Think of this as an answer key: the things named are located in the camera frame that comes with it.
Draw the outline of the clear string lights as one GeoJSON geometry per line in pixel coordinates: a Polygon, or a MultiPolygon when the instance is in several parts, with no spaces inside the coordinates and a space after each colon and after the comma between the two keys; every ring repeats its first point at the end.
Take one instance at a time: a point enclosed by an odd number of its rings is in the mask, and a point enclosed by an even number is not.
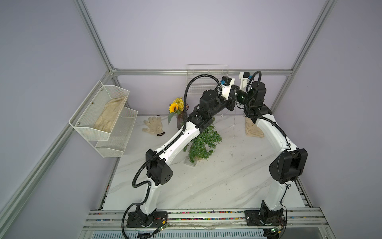
{"type": "Polygon", "coordinates": [[[237,106],[235,107],[235,110],[234,110],[234,118],[233,118],[233,123],[231,125],[231,128],[233,130],[233,133],[232,133],[232,138],[233,139],[236,139],[236,133],[235,133],[236,115],[237,115],[237,106]]]}

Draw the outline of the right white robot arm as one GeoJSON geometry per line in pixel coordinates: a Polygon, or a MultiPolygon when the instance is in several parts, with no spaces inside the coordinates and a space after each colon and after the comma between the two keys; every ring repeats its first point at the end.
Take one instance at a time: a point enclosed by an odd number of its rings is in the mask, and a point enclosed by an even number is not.
{"type": "Polygon", "coordinates": [[[260,210],[245,211],[250,226],[286,225],[287,212],[284,198],[287,190],[302,175],[308,153],[298,148],[276,123],[271,110],[264,104],[266,87],[263,82],[244,78],[237,92],[237,103],[264,134],[276,151],[276,158],[269,165],[273,182],[262,201],[260,210]]]}

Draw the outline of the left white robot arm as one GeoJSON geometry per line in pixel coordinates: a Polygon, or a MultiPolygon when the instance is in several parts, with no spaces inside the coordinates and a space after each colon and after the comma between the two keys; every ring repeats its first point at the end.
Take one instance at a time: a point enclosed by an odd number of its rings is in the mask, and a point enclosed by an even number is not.
{"type": "Polygon", "coordinates": [[[217,90],[204,91],[199,104],[186,118],[186,122],[177,134],[163,146],[146,152],[145,163],[134,175],[132,187],[138,188],[146,184],[147,192],[142,202],[131,204],[136,207],[134,212],[125,212],[128,219],[127,222],[122,223],[123,226],[149,227],[155,217],[165,215],[164,212],[156,212],[157,200],[160,187],[169,182],[174,174],[170,168],[173,159],[188,143],[212,125],[216,114],[223,109],[232,111],[235,108],[239,87],[222,85],[221,90],[221,94],[217,90]]]}

